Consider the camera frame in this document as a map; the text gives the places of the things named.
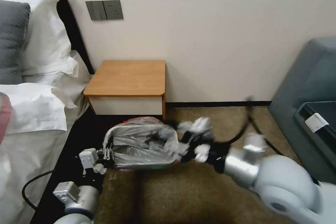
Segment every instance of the white drawer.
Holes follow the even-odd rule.
[[[100,115],[162,115],[161,97],[90,97]]]

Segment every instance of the gray plastic bag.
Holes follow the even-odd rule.
[[[176,131],[154,117],[134,118],[106,133],[103,150],[109,149],[115,168],[159,169],[172,165],[179,156]]]

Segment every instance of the brown carpet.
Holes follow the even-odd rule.
[[[235,136],[245,119],[243,107],[175,108],[177,121],[210,117],[217,141]],[[256,107],[261,131],[286,156],[298,161],[266,107]],[[243,138],[235,143],[241,147]],[[274,154],[270,149],[267,155]],[[266,208],[257,196],[207,164],[192,161],[164,170],[108,171],[96,224],[112,223],[293,223]]]

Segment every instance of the wooden nightstand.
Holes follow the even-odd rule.
[[[166,115],[163,60],[103,61],[84,90],[96,114]]]

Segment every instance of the wooden tabletop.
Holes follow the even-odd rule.
[[[103,61],[84,90],[86,96],[154,97],[165,93],[163,60]]]

